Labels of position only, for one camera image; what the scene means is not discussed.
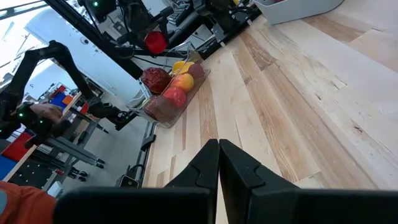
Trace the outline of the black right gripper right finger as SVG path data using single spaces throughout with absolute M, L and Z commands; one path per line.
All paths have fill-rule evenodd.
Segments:
M 301 189 L 226 139 L 220 181 L 231 224 L 398 224 L 398 191 Z

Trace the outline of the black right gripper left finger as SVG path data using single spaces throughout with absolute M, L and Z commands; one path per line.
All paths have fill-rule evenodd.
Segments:
M 210 139 L 162 188 L 83 187 L 64 195 L 54 224 L 215 224 L 220 147 Z

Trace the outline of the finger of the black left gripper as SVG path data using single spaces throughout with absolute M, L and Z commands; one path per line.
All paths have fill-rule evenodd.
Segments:
M 160 31 L 162 33 L 162 37 L 164 38 L 166 44 L 169 43 L 169 35 L 168 35 L 168 32 L 167 32 L 167 23 L 168 23 L 167 17 L 161 15 L 161 18 L 160 18 Z
M 145 47 L 146 28 L 145 27 L 126 27 L 127 39 L 131 44 Z

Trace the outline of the red apple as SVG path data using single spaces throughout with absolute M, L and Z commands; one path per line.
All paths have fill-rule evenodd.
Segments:
M 167 46 L 167 42 L 161 31 L 157 30 L 149 32 L 144 39 L 144 42 L 149 52 L 153 54 L 162 53 Z

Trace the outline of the yellow orange fruit half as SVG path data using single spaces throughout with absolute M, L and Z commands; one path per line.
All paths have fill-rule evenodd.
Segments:
M 172 75 L 176 76 L 178 74 L 187 73 L 190 66 L 192 66 L 194 62 L 186 62 L 186 61 L 178 61 L 175 62 L 172 67 Z

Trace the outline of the dark red crinkled fruit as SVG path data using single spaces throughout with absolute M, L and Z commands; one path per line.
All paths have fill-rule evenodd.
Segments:
M 171 80 L 172 77 L 162 68 L 149 67 L 141 75 L 141 82 L 153 94 L 161 94 Z

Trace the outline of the small red pomegranate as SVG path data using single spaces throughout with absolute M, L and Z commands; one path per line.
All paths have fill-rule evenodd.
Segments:
M 203 78 L 205 75 L 203 67 L 197 63 L 189 66 L 187 73 L 189 73 L 194 79 Z

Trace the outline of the orange yellow mango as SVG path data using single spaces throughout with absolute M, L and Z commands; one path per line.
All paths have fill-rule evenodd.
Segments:
M 189 73 L 177 75 L 171 82 L 171 87 L 176 87 L 183 90 L 185 93 L 192 90 L 194 87 L 194 78 Z

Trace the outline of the dark brown crinkled fruit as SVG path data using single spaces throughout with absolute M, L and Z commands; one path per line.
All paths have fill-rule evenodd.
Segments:
M 153 96 L 144 105 L 145 113 L 154 120 L 165 123 L 174 119 L 175 105 L 164 96 Z

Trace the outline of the grey plastic bin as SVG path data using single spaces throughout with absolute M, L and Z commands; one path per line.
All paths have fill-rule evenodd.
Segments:
M 271 25 L 323 14 L 344 0 L 252 0 Z

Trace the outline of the clear plastic tray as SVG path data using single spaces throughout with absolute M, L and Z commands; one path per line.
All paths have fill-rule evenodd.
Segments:
M 201 55 L 195 50 L 194 46 L 191 43 L 186 42 L 186 43 L 183 43 L 183 44 L 173 48 L 172 50 L 169 50 L 168 52 L 166 52 L 163 64 L 157 65 L 157 66 L 155 66 L 155 68 L 164 69 L 172 77 L 172 80 L 173 80 L 176 76 L 172 75 L 172 67 L 173 67 L 174 63 L 178 62 L 178 61 L 194 62 L 194 63 L 200 64 L 203 67 L 203 59 L 202 59 Z M 210 71 L 205 69 L 204 67 L 203 67 L 203 69 L 205 71 L 204 77 L 194 79 L 194 82 L 195 82 L 194 87 L 192 88 L 192 90 L 185 93 L 186 97 L 187 97 L 185 104 L 180 108 L 175 106 L 176 107 L 175 117 L 173 120 L 171 120 L 169 122 L 161 123 L 161 122 L 154 120 L 150 116 L 148 116 L 144 111 L 144 105 L 153 96 L 163 96 L 164 91 L 171 87 L 170 84 L 171 84 L 172 80 L 161 94 L 153 94 L 145 86 L 145 84 L 143 84 L 141 82 L 141 77 L 139 77 L 139 86 L 140 86 L 141 90 L 139 91 L 139 94 L 136 97 L 130 99 L 126 103 L 126 106 L 134 114 L 136 114 L 140 117 L 143 117 L 150 122 L 157 123 L 164 128 L 170 128 L 177 122 L 179 117 L 181 117 L 183 112 L 188 108 L 189 103 L 191 102 L 191 100 L 195 96 L 196 92 L 201 87 L 201 85 L 203 84 L 203 82 L 205 81 L 207 76 L 209 75 Z

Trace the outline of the person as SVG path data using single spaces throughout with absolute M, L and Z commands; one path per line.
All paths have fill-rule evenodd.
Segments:
M 0 224 L 53 224 L 55 204 L 43 190 L 0 181 Z

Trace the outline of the person's hand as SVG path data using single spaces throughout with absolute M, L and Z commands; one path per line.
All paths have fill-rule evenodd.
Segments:
M 47 118 L 54 123 L 59 123 L 63 116 L 62 108 L 53 104 L 33 104 L 30 109 L 38 117 Z

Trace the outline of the red panel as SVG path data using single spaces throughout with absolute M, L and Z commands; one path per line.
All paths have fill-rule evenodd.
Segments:
M 29 147 L 26 147 L 25 144 L 31 138 L 31 134 L 23 132 L 5 148 L 1 155 L 12 161 L 19 162 L 30 149 Z

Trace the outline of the black cart frame casters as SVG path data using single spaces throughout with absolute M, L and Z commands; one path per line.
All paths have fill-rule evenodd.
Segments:
M 100 169 L 104 168 L 105 161 L 85 150 L 85 143 L 76 145 L 63 137 L 58 137 L 48 138 L 44 144 L 53 148 L 50 153 L 52 157 L 57 157 L 60 152 L 65 152 L 68 155 L 62 167 L 59 168 L 59 172 L 56 171 L 57 176 L 55 180 L 61 183 L 64 182 L 67 177 L 70 179 L 77 179 L 80 182 L 86 182 L 88 173 L 76 169 L 75 164 L 77 162 L 84 162 Z

